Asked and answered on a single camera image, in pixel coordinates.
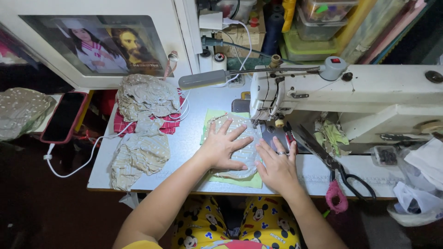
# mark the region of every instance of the smartphone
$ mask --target smartphone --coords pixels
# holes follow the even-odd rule
[[[48,125],[40,136],[40,141],[48,144],[69,142],[86,100],[86,93],[69,92],[63,94]]]

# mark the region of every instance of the white thread spool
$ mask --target white thread spool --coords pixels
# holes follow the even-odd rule
[[[212,59],[212,71],[227,70],[227,60],[223,53],[216,53]]]
[[[206,73],[212,71],[212,56],[211,51],[203,49],[203,53],[198,54],[198,60],[200,62],[200,73]]]

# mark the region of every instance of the yellow pants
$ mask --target yellow pants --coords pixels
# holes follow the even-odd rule
[[[201,249],[219,240],[231,239],[212,196],[190,196],[174,221],[173,249]],[[273,249],[300,249],[298,230],[282,197],[249,197],[240,226],[240,240],[250,240]]]

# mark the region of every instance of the cardboard box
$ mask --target cardboard box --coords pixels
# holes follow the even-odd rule
[[[262,1],[258,0],[257,4],[255,5],[256,10],[258,12],[258,25],[257,27],[251,27],[249,24],[246,26],[248,27],[249,33],[251,35],[251,44],[252,49],[261,51],[261,46],[263,45],[264,35],[266,34],[266,28],[264,27],[264,16],[263,16],[263,3]],[[217,32],[214,34],[215,38],[217,39],[223,39],[224,42],[234,43],[238,44],[240,46],[244,46],[249,48],[249,39],[248,39],[248,33],[245,30],[245,27],[243,27],[241,24],[239,25],[233,25],[231,24],[228,28],[223,30],[225,33],[229,34],[231,38],[234,40],[234,42],[231,41],[231,39],[221,33]],[[245,58],[249,50],[244,50],[241,48],[237,48],[238,56],[241,58]],[[224,45],[224,46],[215,46],[215,53],[224,53],[226,57],[228,58],[236,58],[237,54],[235,52],[235,47],[230,45]],[[258,58],[260,55],[256,54],[254,52],[251,52],[250,58]]]

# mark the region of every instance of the red phone case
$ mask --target red phone case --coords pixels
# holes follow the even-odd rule
[[[49,121],[48,121],[48,123],[47,123],[47,125],[46,125],[45,130],[44,130],[44,131],[42,132],[42,134],[40,135],[40,141],[41,141],[42,143],[47,143],[47,144],[66,144],[67,142],[69,142],[69,140],[71,140],[72,133],[74,132],[74,127],[77,125],[78,118],[79,118],[80,115],[82,114],[82,112],[83,112],[83,108],[85,107],[85,103],[86,103],[86,101],[88,100],[88,94],[87,94],[87,93],[84,93],[84,92],[70,92],[70,93],[81,93],[81,94],[83,94],[85,97],[83,98],[83,102],[82,102],[82,105],[80,106],[80,109],[78,110],[77,116],[75,116],[74,122],[72,122],[72,126],[71,126],[71,129],[70,129],[69,133],[68,133],[68,136],[67,136],[66,139],[65,139],[64,141],[62,141],[62,142],[45,141],[45,140],[43,140],[43,138],[42,138],[42,137],[43,137],[43,134],[45,134],[45,131],[46,131],[46,129],[48,128],[48,125],[51,123],[52,117],[54,116],[55,111],[56,111],[57,108],[58,108],[58,105],[62,102],[62,98],[63,98],[64,95],[65,95],[65,94],[63,94],[63,96],[60,98],[60,101],[58,102],[57,106],[55,107],[54,112],[52,113],[52,117],[49,119]]]

